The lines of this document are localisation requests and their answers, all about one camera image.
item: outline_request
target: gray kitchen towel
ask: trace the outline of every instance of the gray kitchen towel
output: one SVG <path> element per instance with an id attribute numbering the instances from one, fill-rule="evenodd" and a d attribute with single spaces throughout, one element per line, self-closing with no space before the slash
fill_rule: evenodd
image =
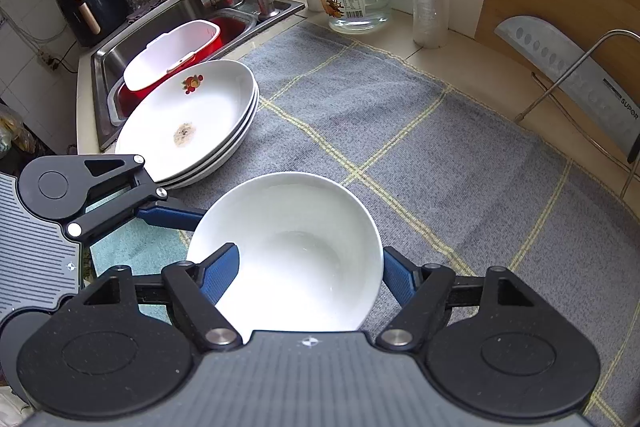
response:
<path id="1" fill-rule="evenodd" d="M 247 179 L 287 170 L 342 183 L 383 244 L 414 263 L 461 275 L 508 266 L 578 327 L 602 361 L 587 411 L 596 425 L 621 426 L 640 411 L 640 223 L 608 189 L 442 81 L 311 23 L 242 61 L 262 95 L 245 142 L 174 196 L 208 208 Z M 186 248 L 181 238 L 174 246 Z M 96 266 L 126 263 L 124 244 L 99 243 Z M 157 245 L 136 244 L 145 266 L 162 267 Z M 383 285 L 364 329 L 380 331 L 398 309 Z"/>

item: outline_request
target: white plate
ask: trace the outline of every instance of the white plate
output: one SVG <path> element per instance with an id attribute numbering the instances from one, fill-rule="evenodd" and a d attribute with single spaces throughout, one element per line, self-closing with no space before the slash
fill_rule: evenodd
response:
<path id="1" fill-rule="evenodd" d="M 246 115 L 244 116 L 244 120 L 242 120 L 242 122 L 238 126 L 238 129 L 236 129 L 236 131 L 234 132 L 233 136 L 226 143 L 224 143 L 220 147 L 220 149 L 218 151 L 214 152 L 208 158 L 205 158 L 198 165 L 194 166 L 190 171 L 184 172 L 183 174 L 180 174 L 180 175 L 176 176 L 175 178 L 171 178 L 170 180 L 165 180 L 165 181 L 161 182 L 159 185 L 162 185 L 163 187 L 166 187 L 167 185 L 175 185 L 177 183 L 186 181 L 187 179 L 191 178 L 192 176 L 194 176 L 196 174 L 199 174 L 204 169 L 209 168 L 209 166 L 213 162 L 216 162 L 222 155 L 224 155 L 226 153 L 226 151 L 228 149 L 230 149 L 230 147 L 232 147 L 234 145 L 236 140 L 238 140 L 238 138 L 242 135 L 242 133 L 244 133 L 246 128 L 249 126 L 250 122 L 253 121 L 254 114 L 255 114 L 256 110 L 258 109 L 258 101 L 259 101 L 259 99 L 260 99 L 260 90 L 258 89 L 258 84 L 255 84 L 255 86 L 254 86 L 254 100 L 252 101 L 252 104 L 249 107 L 249 110 L 246 112 Z"/>
<path id="2" fill-rule="evenodd" d="M 240 269 L 216 307 L 245 342 L 258 329 L 356 330 L 378 295 L 378 229 L 353 194 L 321 176 L 276 172 L 233 188 L 202 218 L 187 259 L 228 241 Z"/>
<path id="3" fill-rule="evenodd" d="M 255 108 L 249 115 L 247 124 L 244 127 L 242 127 L 242 129 L 239 131 L 240 132 L 239 136 L 236 138 L 235 141 L 229 142 L 228 148 L 218 153 L 216 155 L 216 159 L 213 160 L 213 162 L 203 165 L 202 169 L 192 172 L 191 174 L 189 174 L 189 176 L 187 176 L 186 178 L 180 181 L 167 183 L 166 185 L 162 185 L 162 184 L 160 185 L 162 185 L 162 187 L 166 188 L 167 190 L 172 190 L 173 188 L 188 187 L 189 185 L 193 185 L 194 183 L 203 180 L 207 176 L 210 176 L 211 174 L 213 174 L 213 172 L 215 172 L 216 170 L 220 169 L 220 167 L 222 167 L 225 164 L 225 162 L 229 158 L 231 158 L 231 156 L 233 156 L 234 152 L 238 150 L 238 148 L 244 141 L 244 138 L 246 137 L 246 134 L 249 131 L 249 127 L 251 127 L 251 124 L 254 121 L 254 116 L 255 116 L 255 113 L 257 112 L 257 109 L 258 109 L 258 104 L 256 99 Z"/>
<path id="4" fill-rule="evenodd" d="M 141 155 L 155 182 L 189 171 L 238 128 L 254 84 L 251 70 L 234 60 L 202 62 L 175 74 L 127 119 L 116 154 Z"/>

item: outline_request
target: kitchen counter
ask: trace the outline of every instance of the kitchen counter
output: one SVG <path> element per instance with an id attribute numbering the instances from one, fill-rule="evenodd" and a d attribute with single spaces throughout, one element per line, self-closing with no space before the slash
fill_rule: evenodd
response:
<path id="1" fill-rule="evenodd" d="M 304 9 L 242 44 L 225 58 L 238 60 L 303 20 L 326 26 L 324 13 Z M 449 31 L 449 42 L 445 47 L 438 50 L 420 48 L 412 40 L 412 17 L 402 12 L 394 12 L 393 20 L 379 32 L 357 36 L 356 39 L 402 58 L 417 70 L 448 82 L 508 118 L 514 118 L 541 93 L 529 69 L 453 31 Z M 80 154 L 99 152 L 91 81 L 91 56 L 94 51 L 82 54 L 78 64 L 76 129 Z M 594 139 L 619 159 L 625 160 L 617 147 L 562 92 L 558 94 L 558 99 Z M 532 111 L 523 126 L 542 136 L 611 190 L 620 192 L 626 172 L 588 143 L 551 100 L 545 100 Z M 640 182 L 635 180 L 631 183 L 625 203 L 636 216 L 640 216 Z"/>

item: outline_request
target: metal rack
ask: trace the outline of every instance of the metal rack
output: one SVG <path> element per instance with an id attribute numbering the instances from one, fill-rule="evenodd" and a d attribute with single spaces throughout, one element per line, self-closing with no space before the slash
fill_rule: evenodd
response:
<path id="1" fill-rule="evenodd" d="M 574 118 L 572 118 L 569 115 L 568 111 L 564 107 L 562 107 L 562 104 L 552 94 L 559 86 L 561 86 L 561 84 L 566 79 L 568 79 L 574 73 L 575 70 L 577 70 L 580 67 L 580 65 L 587 58 L 589 58 L 589 57 L 591 57 L 591 55 L 593 55 L 593 52 L 596 51 L 603 42 L 605 42 L 605 41 L 607 41 L 610 38 L 615 37 L 615 36 L 628 37 L 628 38 L 635 39 L 637 42 L 640 42 L 640 35 L 638 35 L 637 33 L 634 33 L 634 32 L 629 31 L 629 30 L 610 30 L 607 33 L 605 33 L 603 36 L 601 36 L 598 39 L 598 41 L 591 47 L 591 49 L 589 49 L 587 52 L 583 53 L 582 56 L 580 58 L 578 58 L 578 60 L 576 60 L 560 76 L 560 78 L 558 78 L 550 87 L 546 87 L 540 81 L 540 79 L 534 73 L 532 73 L 535 81 L 537 81 L 539 86 L 541 86 L 541 87 L 543 87 L 543 89 L 545 89 L 545 92 L 543 94 L 541 94 L 534 102 L 532 102 L 529 105 L 529 107 L 527 107 L 524 111 L 522 111 L 519 115 L 517 115 L 516 118 L 513 119 L 513 121 L 515 123 L 520 123 L 534 108 L 536 108 L 536 106 L 538 106 L 538 104 L 540 104 L 540 102 L 545 100 L 546 97 L 551 96 L 551 98 L 554 101 L 554 103 L 562 111 L 562 114 L 564 114 L 565 117 L 567 117 L 567 119 L 580 132 L 580 134 L 582 134 L 593 146 L 595 146 L 598 149 L 598 151 L 603 153 L 607 158 L 609 158 L 610 160 L 615 162 L 616 165 L 622 167 L 623 169 L 625 169 L 625 171 L 628 172 L 628 176 L 626 178 L 625 185 L 622 187 L 622 190 L 620 191 L 620 199 L 623 200 L 625 198 L 626 191 L 629 188 L 629 185 L 631 184 L 631 181 L 633 181 L 634 177 L 638 177 L 636 172 L 638 171 L 638 165 L 640 164 L 640 153 L 637 153 L 635 161 L 634 161 L 634 163 L 633 163 L 633 165 L 631 167 L 628 167 L 627 165 L 622 163 L 620 160 L 618 160 L 613 155 L 611 155 L 609 152 L 607 152 L 607 150 L 604 149 L 604 147 L 602 147 L 598 142 L 596 142 L 596 140 L 591 138 L 589 136 L 589 134 L 587 133 L 587 131 L 585 131 L 582 127 L 580 127 L 580 125 L 577 123 L 577 121 L 575 121 Z"/>
<path id="2" fill-rule="evenodd" d="M 565 118 L 571 122 L 571 124 L 578 130 L 578 132 L 580 132 L 580 134 L 582 134 L 582 136 L 584 136 L 599 152 L 601 152 L 602 154 L 604 154 L 609 160 L 611 160 L 613 163 L 615 163 L 618 167 L 624 169 L 626 172 L 628 172 L 628 176 L 626 178 L 626 182 L 625 185 L 622 187 L 622 190 L 620 191 L 620 199 L 624 200 L 625 195 L 626 195 L 626 191 L 629 188 L 629 185 L 631 184 L 631 181 L 633 181 L 634 178 L 636 178 L 637 181 L 640 181 L 640 174 L 638 173 L 638 166 L 640 165 L 640 153 L 637 153 L 636 158 L 633 162 L 633 165 L 629 166 L 626 165 L 625 163 L 623 163 L 622 161 L 620 161 L 618 158 L 616 158 L 615 156 L 613 156 L 611 153 L 609 153 L 606 149 L 604 149 L 604 147 L 602 147 L 602 145 L 600 145 L 596 140 L 594 140 L 591 136 L 589 136 L 589 134 L 587 133 L 587 131 L 585 131 L 580 124 L 577 123 L 577 121 L 575 121 L 575 119 L 569 114 L 569 112 L 564 108 L 564 106 L 559 102 L 559 100 L 553 95 L 553 91 L 559 87 L 566 79 L 569 78 L 569 76 L 571 76 L 575 70 L 577 70 L 580 65 L 587 59 L 589 58 L 594 51 L 596 51 L 597 48 L 600 47 L 600 45 L 607 41 L 608 39 L 615 37 L 615 36 L 622 36 L 622 37 L 629 37 L 629 38 L 633 38 L 636 41 L 640 42 L 640 35 L 629 31 L 629 30 L 610 30 L 607 33 L 605 33 L 603 36 L 601 36 L 598 41 L 591 47 L 591 49 L 589 51 L 587 51 L 586 53 L 584 53 L 582 55 L 582 57 L 578 58 L 578 60 L 576 60 L 571 67 L 569 67 L 569 69 L 567 69 L 561 76 L 560 78 L 558 78 L 555 83 L 553 83 L 550 87 L 546 87 L 545 84 L 542 83 L 542 81 L 536 76 L 536 73 L 534 73 L 533 71 L 531 72 L 531 76 L 533 77 L 533 79 L 536 81 L 536 83 L 544 90 L 544 93 L 541 94 L 533 103 L 531 103 L 529 105 L 529 107 L 527 107 L 523 112 L 521 112 L 519 115 L 516 116 L 516 118 L 514 118 L 514 122 L 516 123 L 520 123 L 540 102 L 542 102 L 543 100 L 545 100 L 546 97 L 550 97 L 551 100 L 553 100 L 553 102 L 558 106 L 558 108 L 560 109 L 560 111 L 562 112 L 562 114 L 564 114 Z"/>

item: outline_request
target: power outlet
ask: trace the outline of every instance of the power outlet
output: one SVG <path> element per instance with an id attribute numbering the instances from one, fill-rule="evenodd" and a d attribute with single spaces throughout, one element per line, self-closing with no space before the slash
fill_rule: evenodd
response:
<path id="1" fill-rule="evenodd" d="M 50 71 L 57 70 L 59 65 L 59 61 L 54 58 L 53 55 L 51 55 L 46 49 L 42 49 L 38 52 L 38 60 L 44 67 L 46 67 Z"/>

